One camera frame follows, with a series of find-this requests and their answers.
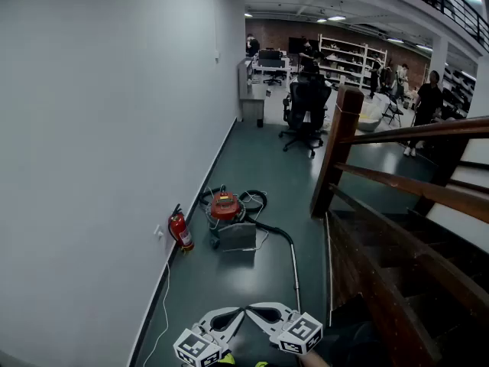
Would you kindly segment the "grey desk cabinet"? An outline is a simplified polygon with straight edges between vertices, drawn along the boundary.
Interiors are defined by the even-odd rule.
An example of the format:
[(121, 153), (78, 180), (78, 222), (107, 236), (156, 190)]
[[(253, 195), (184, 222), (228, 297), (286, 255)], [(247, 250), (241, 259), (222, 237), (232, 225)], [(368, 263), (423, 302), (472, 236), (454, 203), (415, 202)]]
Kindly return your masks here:
[(264, 104), (267, 98), (267, 85), (253, 83), (253, 66), (249, 58), (238, 64), (238, 97), (242, 122), (255, 122), (264, 119)]

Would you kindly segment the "black folding chair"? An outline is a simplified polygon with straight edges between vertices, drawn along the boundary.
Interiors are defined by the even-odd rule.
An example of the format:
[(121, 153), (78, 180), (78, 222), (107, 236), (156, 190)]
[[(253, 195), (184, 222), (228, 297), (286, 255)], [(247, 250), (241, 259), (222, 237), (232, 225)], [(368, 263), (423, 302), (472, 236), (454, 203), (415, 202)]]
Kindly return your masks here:
[(401, 127), (400, 117), (404, 115), (403, 111), (397, 105), (397, 100), (394, 96), (388, 95), (387, 107), (382, 114), (384, 118), (389, 118), (388, 125), (390, 125), (394, 120), (397, 120), (398, 125)]

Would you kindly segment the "dark wooden staircase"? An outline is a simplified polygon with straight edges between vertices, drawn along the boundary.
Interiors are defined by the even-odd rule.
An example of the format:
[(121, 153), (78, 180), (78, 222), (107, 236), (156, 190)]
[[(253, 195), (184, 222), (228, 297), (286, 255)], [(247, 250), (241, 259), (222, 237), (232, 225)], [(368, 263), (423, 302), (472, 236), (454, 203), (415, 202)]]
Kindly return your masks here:
[(489, 256), (414, 212), (327, 215), (332, 306), (371, 319), (392, 367), (489, 367)]

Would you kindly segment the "metal vacuum wand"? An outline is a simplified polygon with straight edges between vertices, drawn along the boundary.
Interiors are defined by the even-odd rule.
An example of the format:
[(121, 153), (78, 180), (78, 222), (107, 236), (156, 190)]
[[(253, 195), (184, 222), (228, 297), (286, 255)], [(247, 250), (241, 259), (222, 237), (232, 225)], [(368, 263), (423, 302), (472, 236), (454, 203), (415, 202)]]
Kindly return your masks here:
[(297, 311), (299, 313), (302, 312), (302, 307), (301, 307), (301, 297), (300, 297), (300, 280), (299, 280), (299, 273), (298, 273), (298, 267), (297, 267), (297, 261), (296, 261), (296, 252), (295, 252), (295, 246), (293, 244), (292, 240), (289, 240), (289, 246), (290, 246), (290, 254), (291, 254), (291, 260), (292, 260), (292, 266), (293, 266), (293, 281), (294, 281), (294, 290), (295, 290), (295, 295), (296, 295), (296, 306), (297, 306)]

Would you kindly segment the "red fire extinguisher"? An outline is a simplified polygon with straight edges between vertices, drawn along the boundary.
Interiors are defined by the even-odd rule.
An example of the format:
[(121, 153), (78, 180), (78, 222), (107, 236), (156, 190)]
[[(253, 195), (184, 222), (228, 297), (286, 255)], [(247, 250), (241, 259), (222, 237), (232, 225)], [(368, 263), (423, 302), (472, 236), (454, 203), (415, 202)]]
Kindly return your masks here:
[(170, 214), (167, 228), (169, 234), (173, 237), (182, 251), (188, 252), (193, 250), (193, 239), (186, 224), (186, 219), (183, 215), (180, 204), (177, 204), (173, 212)]

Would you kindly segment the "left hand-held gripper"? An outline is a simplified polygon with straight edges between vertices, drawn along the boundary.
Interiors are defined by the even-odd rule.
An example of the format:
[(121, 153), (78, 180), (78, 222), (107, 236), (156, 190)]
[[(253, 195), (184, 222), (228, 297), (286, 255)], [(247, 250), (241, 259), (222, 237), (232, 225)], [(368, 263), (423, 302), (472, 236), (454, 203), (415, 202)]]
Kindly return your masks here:
[(245, 318), (241, 307), (223, 307), (206, 313), (173, 344), (176, 357), (188, 367), (210, 367), (228, 353), (228, 342)]

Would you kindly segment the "white shelving unit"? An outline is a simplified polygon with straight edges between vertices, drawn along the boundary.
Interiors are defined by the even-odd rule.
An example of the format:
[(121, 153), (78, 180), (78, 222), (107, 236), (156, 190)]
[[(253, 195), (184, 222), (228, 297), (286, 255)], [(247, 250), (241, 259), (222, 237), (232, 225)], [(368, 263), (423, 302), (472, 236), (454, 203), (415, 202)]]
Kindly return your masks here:
[(371, 69), (377, 61), (383, 67), (387, 63), (387, 51), (318, 35), (319, 51), (325, 59), (320, 71), (332, 82), (345, 78), (347, 84), (367, 89), (371, 84)]

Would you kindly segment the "black mesh office chair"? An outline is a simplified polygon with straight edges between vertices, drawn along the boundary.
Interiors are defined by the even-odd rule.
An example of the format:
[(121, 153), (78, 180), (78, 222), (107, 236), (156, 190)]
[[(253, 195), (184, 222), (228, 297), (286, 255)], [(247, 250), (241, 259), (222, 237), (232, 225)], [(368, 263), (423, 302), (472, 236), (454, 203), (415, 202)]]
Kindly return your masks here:
[(283, 120), (288, 129), (278, 134), (279, 138), (284, 135), (292, 138), (283, 146), (284, 152), (301, 142), (310, 150), (310, 157), (315, 157), (315, 150), (324, 145), (321, 134), (331, 92), (325, 77), (319, 73), (301, 72), (290, 83), (289, 94), (283, 99)]

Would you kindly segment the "wooden stair railing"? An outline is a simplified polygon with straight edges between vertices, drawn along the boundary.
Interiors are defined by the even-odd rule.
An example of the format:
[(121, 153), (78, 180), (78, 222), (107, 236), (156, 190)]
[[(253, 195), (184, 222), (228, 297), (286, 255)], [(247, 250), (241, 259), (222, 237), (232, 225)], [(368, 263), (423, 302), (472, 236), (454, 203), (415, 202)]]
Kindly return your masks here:
[[(357, 135), (356, 128), (362, 100), (363, 96), (358, 89), (351, 86), (342, 86), (340, 88), (332, 120), (332, 129), (311, 202), (311, 213), (314, 217), (323, 220), (328, 242), (330, 242), (330, 238), (327, 229), (327, 215), (331, 212), (352, 211), (370, 222), (379, 222), (382, 227), (387, 226), (387, 216), (390, 215), (378, 212), (345, 192), (339, 186), (341, 177), (344, 174), (362, 177), (418, 197), (418, 202), (413, 209), (409, 209), (405, 213), (395, 214), (414, 212), (422, 218), (433, 222), (427, 218), (427, 213), (435, 204), (439, 204), (489, 225), (489, 188), (452, 179), (452, 173), (455, 168), (462, 165), (461, 156), (466, 144), (471, 139), (489, 138), (488, 117)], [(440, 164), (434, 177), (429, 182), (348, 164), (350, 150), (355, 145), (402, 142), (412, 138), (442, 141), (455, 145), (455, 153), (449, 155), (446, 161)], [(484, 251), (473, 242), (463, 239), (435, 222), (433, 223), (489, 256), (489, 252)], [(329, 264), (330, 307), (333, 308), (330, 247)]]

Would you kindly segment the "white office desk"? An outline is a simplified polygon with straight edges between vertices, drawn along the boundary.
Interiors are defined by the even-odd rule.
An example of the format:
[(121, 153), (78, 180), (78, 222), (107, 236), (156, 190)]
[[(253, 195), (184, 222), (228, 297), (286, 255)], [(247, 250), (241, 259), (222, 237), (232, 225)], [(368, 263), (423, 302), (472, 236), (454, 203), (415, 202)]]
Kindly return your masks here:
[(281, 60), (282, 60), (282, 63), (283, 63), (283, 66), (282, 67), (266, 67), (266, 66), (261, 66), (258, 63), (258, 61), (253, 62), (252, 63), (252, 66), (253, 66), (253, 69), (254, 70), (259, 71), (259, 72), (262, 72), (262, 73), (264, 73), (265, 71), (283, 73), (285, 75), (285, 77), (286, 77), (286, 81), (289, 81), (290, 80), (291, 71), (292, 71), (292, 68), (291, 68), (291, 65), (290, 65), (290, 59), (288, 57), (284, 57)]

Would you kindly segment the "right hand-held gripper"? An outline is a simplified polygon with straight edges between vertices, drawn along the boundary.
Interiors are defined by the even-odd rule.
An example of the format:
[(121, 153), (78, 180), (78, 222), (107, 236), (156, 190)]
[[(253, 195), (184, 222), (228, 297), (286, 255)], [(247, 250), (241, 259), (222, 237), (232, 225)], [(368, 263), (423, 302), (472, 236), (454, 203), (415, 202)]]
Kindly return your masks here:
[[(294, 309), (278, 302), (259, 302), (246, 306), (248, 317), (268, 336), (278, 334)], [(323, 337), (323, 324), (303, 313), (277, 337), (278, 348), (295, 355), (306, 355)]]

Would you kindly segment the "black computer monitor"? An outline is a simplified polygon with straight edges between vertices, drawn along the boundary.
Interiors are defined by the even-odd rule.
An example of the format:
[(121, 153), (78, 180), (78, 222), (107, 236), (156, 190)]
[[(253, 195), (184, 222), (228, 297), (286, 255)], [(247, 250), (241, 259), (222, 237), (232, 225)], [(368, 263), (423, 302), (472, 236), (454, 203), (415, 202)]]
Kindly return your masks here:
[(267, 68), (283, 68), (282, 53), (279, 50), (259, 50), (257, 65)]

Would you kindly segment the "red vacuum cleaner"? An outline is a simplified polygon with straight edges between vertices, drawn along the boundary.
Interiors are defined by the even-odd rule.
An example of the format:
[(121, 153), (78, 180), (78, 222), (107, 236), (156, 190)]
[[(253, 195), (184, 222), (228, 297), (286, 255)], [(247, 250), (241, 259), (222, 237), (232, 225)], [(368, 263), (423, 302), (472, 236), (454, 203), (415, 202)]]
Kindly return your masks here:
[(210, 245), (214, 250), (219, 246), (219, 230), (236, 223), (242, 223), (245, 219), (246, 209), (237, 195), (219, 187), (206, 189), (199, 198), (203, 205), (210, 231)]

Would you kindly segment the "small black office chair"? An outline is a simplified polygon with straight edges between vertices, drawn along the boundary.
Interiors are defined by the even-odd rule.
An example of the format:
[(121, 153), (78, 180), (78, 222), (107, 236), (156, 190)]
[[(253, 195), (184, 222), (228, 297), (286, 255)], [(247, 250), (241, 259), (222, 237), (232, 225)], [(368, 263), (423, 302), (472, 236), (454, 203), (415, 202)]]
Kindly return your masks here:
[(267, 85), (282, 85), (283, 71), (281, 68), (277, 67), (265, 67), (262, 70), (262, 75), (264, 77), (263, 84)]

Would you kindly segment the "black balcony railing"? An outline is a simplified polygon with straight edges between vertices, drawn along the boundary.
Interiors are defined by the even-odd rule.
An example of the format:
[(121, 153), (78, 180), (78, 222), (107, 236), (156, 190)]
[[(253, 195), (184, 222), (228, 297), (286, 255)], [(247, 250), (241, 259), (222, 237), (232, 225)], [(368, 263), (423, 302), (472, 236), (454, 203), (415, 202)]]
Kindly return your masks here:
[(474, 7), (477, 0), (421, 0), (451, 18), (489, 52), (489, 23)]

